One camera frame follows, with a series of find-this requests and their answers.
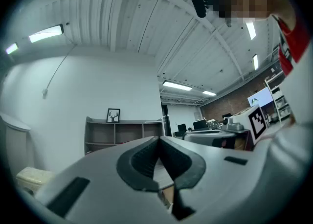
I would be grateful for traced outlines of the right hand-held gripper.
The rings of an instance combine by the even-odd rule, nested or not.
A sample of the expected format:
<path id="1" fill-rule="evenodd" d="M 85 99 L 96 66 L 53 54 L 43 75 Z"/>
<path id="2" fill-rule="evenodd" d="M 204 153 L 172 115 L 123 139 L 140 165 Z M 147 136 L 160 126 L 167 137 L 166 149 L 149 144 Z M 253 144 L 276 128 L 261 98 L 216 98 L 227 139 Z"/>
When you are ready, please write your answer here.
<path id="1" fill-rule="evenodd" d="M 253 150 L 267 129 L 264 114 L 256 105 L 224 118 L 222 131 L 189 132 L 183 136 L 183 140 L 225 149 Z"/>

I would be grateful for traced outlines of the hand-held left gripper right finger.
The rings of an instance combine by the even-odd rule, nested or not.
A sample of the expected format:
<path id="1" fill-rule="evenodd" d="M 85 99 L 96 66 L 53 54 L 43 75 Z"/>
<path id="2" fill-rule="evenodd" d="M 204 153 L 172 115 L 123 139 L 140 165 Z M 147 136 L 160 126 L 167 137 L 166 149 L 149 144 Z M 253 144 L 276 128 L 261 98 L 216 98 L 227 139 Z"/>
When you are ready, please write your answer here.
<path id="1" fill-rule="evenodd" d="M 179 164 L 175 202 L 171 214 L 161 214 L 161 224 L 264 224 L 269 221 L 264 165 L 269 140 L 254 151 L 204 146 L 173 137 L 161 137 L 169 157 Z"/>

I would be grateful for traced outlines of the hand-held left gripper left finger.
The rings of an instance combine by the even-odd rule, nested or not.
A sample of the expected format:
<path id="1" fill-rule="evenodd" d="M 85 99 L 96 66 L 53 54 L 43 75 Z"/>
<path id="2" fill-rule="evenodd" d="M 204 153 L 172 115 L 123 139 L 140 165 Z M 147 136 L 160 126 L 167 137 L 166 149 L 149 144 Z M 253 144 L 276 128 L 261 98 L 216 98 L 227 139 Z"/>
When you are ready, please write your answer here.
<path id="1" fill-rule="evenodd" d="M 75 178 L 89 180 L 65 220 L 74 224 L 174 224 L 157 193 L 139 192 L 129 187 L 116 170 L 125 151 L 150 140 L 133 140 L 84 156 L 69 166 L 36 193 L 36 199 L 48 204 Z"/>

